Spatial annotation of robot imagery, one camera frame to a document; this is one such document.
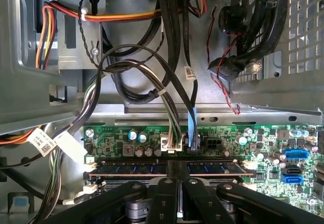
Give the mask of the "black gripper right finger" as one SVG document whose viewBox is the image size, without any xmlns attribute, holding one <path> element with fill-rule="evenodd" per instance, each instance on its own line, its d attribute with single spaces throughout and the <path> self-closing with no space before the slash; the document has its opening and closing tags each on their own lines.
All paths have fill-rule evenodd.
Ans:
<svg viewBox="0 0 324 224">
<path fill-rule="evenodd" d="M 180 161 L 185 215 L 194 214 L 203 223 L 323 223 L 322 217 L 249 189 L 242 183 L 220 182 L 213 189 L 206 180 L 252 174 L 230 161 Z"/>
</svg>

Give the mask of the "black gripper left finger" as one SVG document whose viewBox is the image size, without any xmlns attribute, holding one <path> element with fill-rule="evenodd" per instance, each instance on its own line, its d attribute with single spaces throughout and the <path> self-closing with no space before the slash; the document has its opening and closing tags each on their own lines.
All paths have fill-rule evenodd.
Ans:
<svg viewBox="0 0 324 224">
<path fill-rule="evenodd" d="M 148 186 L 129 181 L 68 208 L 43 223 L 176 223 L 180 161 L 167 162 L 167 175 Z"/>
</svg>

